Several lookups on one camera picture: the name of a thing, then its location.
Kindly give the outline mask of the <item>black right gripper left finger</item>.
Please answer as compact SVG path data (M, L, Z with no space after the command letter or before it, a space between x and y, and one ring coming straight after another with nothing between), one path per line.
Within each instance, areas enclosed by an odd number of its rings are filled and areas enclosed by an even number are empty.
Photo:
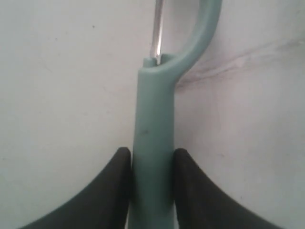
M131 189L131 153L128 148L121 147L80 193L25 228L123 229Z

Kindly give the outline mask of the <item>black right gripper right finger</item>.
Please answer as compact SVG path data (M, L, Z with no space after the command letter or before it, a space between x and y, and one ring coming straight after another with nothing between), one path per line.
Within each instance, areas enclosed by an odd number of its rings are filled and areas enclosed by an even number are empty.
M276 229L224 193L187 150L173 153L173 197L181 229Z

